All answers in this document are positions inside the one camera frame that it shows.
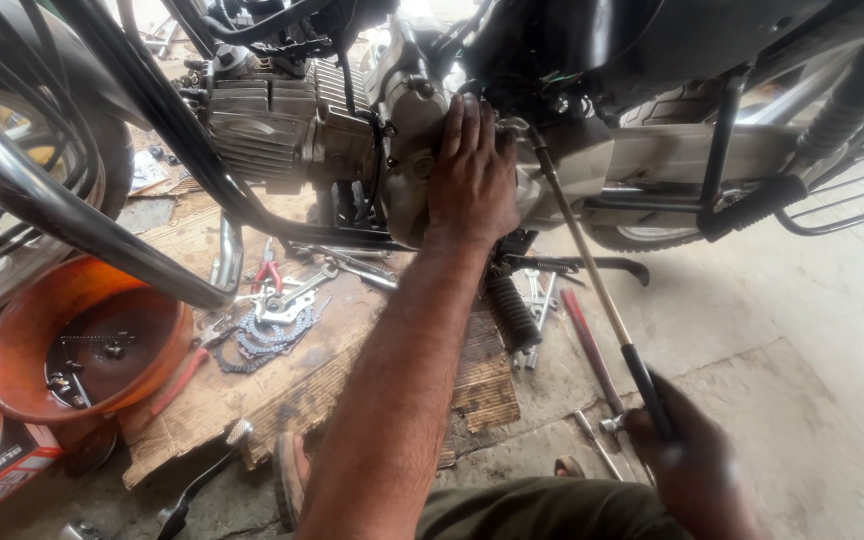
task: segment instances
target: sandal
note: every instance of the sandal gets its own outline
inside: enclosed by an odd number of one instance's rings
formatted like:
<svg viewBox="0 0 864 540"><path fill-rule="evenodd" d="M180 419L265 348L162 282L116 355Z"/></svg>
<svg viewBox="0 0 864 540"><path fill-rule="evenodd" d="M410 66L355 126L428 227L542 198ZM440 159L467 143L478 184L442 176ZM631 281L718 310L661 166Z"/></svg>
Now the sandal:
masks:
<svg viewBox="0 0 864 540"><path fill-rule="evenodd" d="M278 516L286 533L294 533L303 511L306 492L296 464L295 434L286 431L275 439L275 454L271 460L272 488L278 504Z"/></svg>
<svg viewBox="0 0 864 540"><path fill-rule="evenodd" d="M582 465L579 465L579 462L571 455L560 455L555 460L555 470L552 474L558 477L559 471L565 471L565 475L572 479L583 479L586 477L586 472L582 470Z"/></svg>

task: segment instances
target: red pliers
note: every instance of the red pliers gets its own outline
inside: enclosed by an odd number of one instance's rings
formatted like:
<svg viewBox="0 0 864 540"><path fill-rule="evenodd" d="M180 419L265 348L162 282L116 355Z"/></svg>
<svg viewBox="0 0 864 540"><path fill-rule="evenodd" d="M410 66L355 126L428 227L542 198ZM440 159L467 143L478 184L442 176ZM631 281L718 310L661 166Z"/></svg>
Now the red pliers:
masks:
<svg viewBox="0 0 864 540"><path fill-rule="evenodd" d="M257 282L264 282L271 278L275 283L275 294L282 295L282 276L279 274L279 264L273 260L274 258L272 237L269 236L269 240L265 243L265 251L262 252L262 262L258 263L258 273L255 274L255 280ZM252 284L252 294L256 294L260 290L262 290L261 283Z"/></svg>

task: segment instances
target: motorcycle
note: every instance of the motorcycle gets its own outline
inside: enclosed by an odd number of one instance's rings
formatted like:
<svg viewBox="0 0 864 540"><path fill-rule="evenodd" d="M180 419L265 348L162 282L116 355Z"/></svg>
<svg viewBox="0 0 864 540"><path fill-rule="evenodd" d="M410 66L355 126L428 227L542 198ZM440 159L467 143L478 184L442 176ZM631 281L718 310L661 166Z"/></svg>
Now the motorcycle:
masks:
<svg viewBox="0 0 864 540"><path fill-rule="evenodd" d="M524 310L501 294L508 262L564 223L537 141L610 250L716 241L772 215L804 236L864 222L834 212L864 197L864 0L483 0L451 25L395 0L162 3L201 55L177 80L131 0L117 0L121 27L94 0L52 0L55 14L0 0L0 223L15 219L0 232L0 306L72 248L206 309L236 294L243 226L415 250L454 92L487 99L518 141L522 222L496 245L484 292L507 346ZM378 25L388 44L353 68L356 37ZM749 104L763 89L781 94ZM222 207L209 280L114 223L133 174L126 122L155 129ZM308 223L254 192L306 182ZM856 194L787 210L833 190Z"/></svg>

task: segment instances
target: green trousers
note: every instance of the green trousers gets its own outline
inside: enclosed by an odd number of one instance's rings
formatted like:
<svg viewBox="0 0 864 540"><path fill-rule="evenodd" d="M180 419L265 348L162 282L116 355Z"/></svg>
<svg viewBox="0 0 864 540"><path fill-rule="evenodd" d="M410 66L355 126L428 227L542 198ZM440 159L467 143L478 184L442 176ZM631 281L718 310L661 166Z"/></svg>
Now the green trousers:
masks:
<svg viewBox="0 0 864 540"><path fill-rule="evenodd" d="M558 476L435 491L415 528L415 540L691 538L649 486Z"/></svg>

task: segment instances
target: hairy forearm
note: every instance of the hairy forearm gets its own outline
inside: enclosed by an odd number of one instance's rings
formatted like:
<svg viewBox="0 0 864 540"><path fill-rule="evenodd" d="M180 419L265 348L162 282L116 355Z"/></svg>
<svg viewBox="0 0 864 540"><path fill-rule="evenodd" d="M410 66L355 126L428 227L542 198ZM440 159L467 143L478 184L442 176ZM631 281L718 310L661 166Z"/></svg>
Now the hairy forearm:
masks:
<svg viewBox="0 0 864 540"><path fill-rule="evenodd" d="M442 446L490 242L430 229L363 346L315 460L298 538L410 538Z"/></svg>

